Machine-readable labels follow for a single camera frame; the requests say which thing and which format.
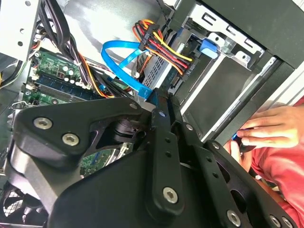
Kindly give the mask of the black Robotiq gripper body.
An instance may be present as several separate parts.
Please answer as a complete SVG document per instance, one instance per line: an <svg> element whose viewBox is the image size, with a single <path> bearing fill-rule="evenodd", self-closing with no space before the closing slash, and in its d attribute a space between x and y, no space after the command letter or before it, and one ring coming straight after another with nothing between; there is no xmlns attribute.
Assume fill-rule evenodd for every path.
<svg viewBox="0 0 304 228"><path fill-rule="evenodd" d="M56 200L50 228L224 228L226 209L177 149L133 152L73 184Z"/></svg>

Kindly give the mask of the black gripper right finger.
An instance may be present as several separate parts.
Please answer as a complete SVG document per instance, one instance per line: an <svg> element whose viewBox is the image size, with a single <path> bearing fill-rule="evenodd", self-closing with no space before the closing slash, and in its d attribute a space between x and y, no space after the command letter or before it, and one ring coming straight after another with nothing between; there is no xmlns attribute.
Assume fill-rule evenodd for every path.
<svg viewBox="0 0 304 228"><path fill-rule="evenodd" d="M202 143L168 100L177 145L176 188L182 213L177 228L295 228L296 222L216 141Z"/></svg>

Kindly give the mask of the person's bare hand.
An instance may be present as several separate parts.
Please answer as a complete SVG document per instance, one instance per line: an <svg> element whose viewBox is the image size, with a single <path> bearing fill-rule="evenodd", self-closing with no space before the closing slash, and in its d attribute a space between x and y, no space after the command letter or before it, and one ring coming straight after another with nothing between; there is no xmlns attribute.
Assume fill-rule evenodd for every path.
<svg viewBox="0 0 304 228"><path fill-rule="evenodd" d="M241 154L239 145L236 141L228 141L224 145L224 149L240 164L240 166L249 172L252 164L252 152Z"/></svg>
<svg viewBox="0 0 304 228"><path fill-rule="evenodd" d="M304 106L282 106L254 114L237 131L244 145L292 148L304 141Z"/></svg>

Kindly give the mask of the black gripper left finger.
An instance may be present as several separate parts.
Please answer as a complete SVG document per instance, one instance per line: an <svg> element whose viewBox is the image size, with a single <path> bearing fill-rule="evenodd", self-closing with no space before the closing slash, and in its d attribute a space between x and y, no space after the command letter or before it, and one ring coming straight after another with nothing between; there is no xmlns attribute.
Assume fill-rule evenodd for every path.
<svg viewBox="0 0 304 228"><path fill-rule="evenodd" d="M11 165L50 215L60 195L85 179L80 163L86 155L126 141L135 145L133 152L176 149L169 98L153 92L151 110L127 97L25 109L15 120Z"/></svg>

